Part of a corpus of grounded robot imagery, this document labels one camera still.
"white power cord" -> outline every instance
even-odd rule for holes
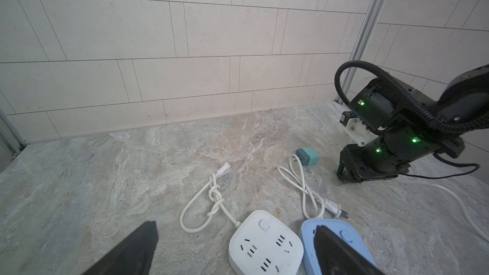
[[[204,229],[207,226],[207,224],[209,224],[209,222],[211,222],[212,216],[216,212],[218,212],[219,209],[222,209],[224,211],[224,213],[227,215],[227,217],[229,217],[229,219],[234,223],[234,225],[235,225],[236,228],[238,228],[241,225],[241,222],[240,221],[236,221],[236,219],[233,218],[233,216],[231,216],[231,214],[228,212],[228,210],[226,209],[226,207],[224,207],[224,205],[223,205],[223,202],[224,202],[223,196],[218,191],[218,189],[221,188],[221,187],[216,184],[216,179],[222,177],[224,174],[228,174],[230,168],[231,168],[231,166],[229,166],[229,163],[224,162],[224,164],[222,165],[222,167],[219,170],[217,170],[216,173],[211,173],[211,176],[209,178],[209,182],[207,184],[205,184],[205,186],[202,187],[202,189],[199,190],[199,192],[196,195],[194,195],[194,197],[187,203],[187,205],[185,205],[185,207],[183,208],[183,211],[180,214],[180,227],[184,231],[186,231],[186,232],[198,232],[198,231],[201,231],[202,229]],[[194,228],[194,229],[187,228],[185,226],[185,224],[183,223],[183,215],[185,215],[185,212],[187,211],[188,207],[190,207],[190,205],[192,205],[192,203],[195,201],[195,199],[197,199],[197,197],[205,190],[205,188],[209,187],[211,184],[213,184],[213,186],[210,187],[210,189],[207,192],[207,194],[209,195],[209,199],[212,202],[214,202],[214,205],[212,206],[211,211],[209,211],[207,213],[207,220],[204,222],[204,224],[200,225],[197,228]]]
[[[457,201],[458,205],[461,208],[462,214],[464,215],[465,219],[470,224],[470,226],[472,226],[472,228],[483,239],[485,239],[487,242],[489,242],[489,236],[487,236],[482,230],[480,230],[480,228],[478,228],[475,225],[474,221],[472,221],[471,217],[468,215],[467,208],[465,207],[465,205],[463,204],[463,202],[461,201],[461,199],[455,193],[453,193],[450,189],[445,188],[442,185],[438,185],[438,184],[434,184],[434,183],[430,183],[430,182],[425,182],[425,181],[392,180],[392,182],[400,183],[400,184],[422,184],[422,185],[428,185],[428,186],[437,187],[437,188],[440,188],[441,190],[444,190],[445,192],[447,192],[451,197],[453,197]]]
[[[299,163],[299,169],[301,170],[301,177],[300,178],[299,178],[299,176],[297,176],[297,174],[294,171],[294,167],[292,166],[292,160],[294,160],[294,159]],[[320,218],[322,218],[325,209],[330,211],[334,215],[335,218],[338,218],[341,215],[343,217],[347,218],[346,212],[341,211],[341,204],[337,204],[335,202],[331,202],[327,199],[321,198],[319,196],[319,194],[315,193],[313,190],[311,190],[307,186],[306,181],[304,180],[304,170],[302,169],[301,161],[297,155],[292,154],[290,156],[289,166],[290,166],[290,170],[292,172],[290,172],[287,168],[285,168],[283,166],[278,166],[277,170],[280,174],[282,174],[282,176],[284,177],[285,180],[287,180],[289,183],[291,183],[293,186],[295,186],[297,189],[299,189],[302,192],[302,212],[304,213],[304,217],[306,217],[306,219],[320,219]],[[294,181],[292,181],[290,178],[288,178],[284,174],[284,172],[282,172],[282,170],[287,172],[297,183],[294,183]],[[316,212],[318,213],[315,217],[310,217],[307,214],[307,211],[306,211],[306,194],[309,195],[310,200],[313,202],[314,208],[315,208]],[[316,203],[321,204],[320,209],[317,208]]]

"tiled wall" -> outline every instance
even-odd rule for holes
[[[0,0],[28,142],[330,101],[370,0]]]
[[[489,0],[387,0],[364,60],[438,100],[457,75],[489,63]],[[360,70],[350,97],[374,76]],[[462,135],[456,162],[478,162],[489,184],[489,130]]]

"power outlet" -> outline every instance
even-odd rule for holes
[[[301,239],[266,211],[254,211],[229,242],[229,262],[238,275],[295,275],[303,255]]]

